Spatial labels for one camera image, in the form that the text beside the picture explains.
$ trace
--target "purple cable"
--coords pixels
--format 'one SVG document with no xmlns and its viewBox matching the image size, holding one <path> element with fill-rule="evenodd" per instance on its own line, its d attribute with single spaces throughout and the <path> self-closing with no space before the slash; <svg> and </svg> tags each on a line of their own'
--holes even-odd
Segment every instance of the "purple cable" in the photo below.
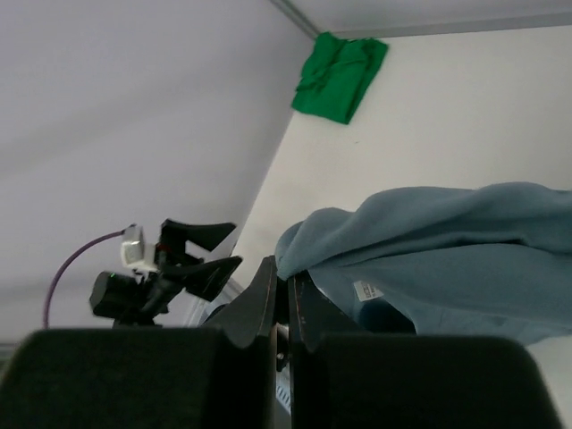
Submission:
<svg viewBox="0 0 572 429">
<path fill-rule="evenodd" d="M 79 255 L 81 255 L 89 248 L 92 248 L 93 246 L 101 243 L 102 241 L 114 239 L 115 237 L 121 237 L 123 235 L 123 231 L 124 230 L 112 232 L 111 234 L 103 235 L 98 239 L 90 241 L 85 246 L 82 246 L 81 248 L 76 250 L 75 253 L 73 253 L 73 255 L 71 255 L 70 257 L 68 257 L 67 260 L 62 264 L 62 266 L 60 266 L 60 269 L 57 270 L 57 273 L 55 274 L 54 279 L 50 284 L 50 289 L 47 290 L 46 300 L 44 301 L 44 317 L 42 321 L 44 329 L 47 329 L 50 325 L 50 306 L 52 305 L 52 297 L 54 296 L 55 287 L 62 278 L 63 272 L 67 269 L 67 267 L 70 266 L 72 262 L 78 258 Z"/>
</svg>

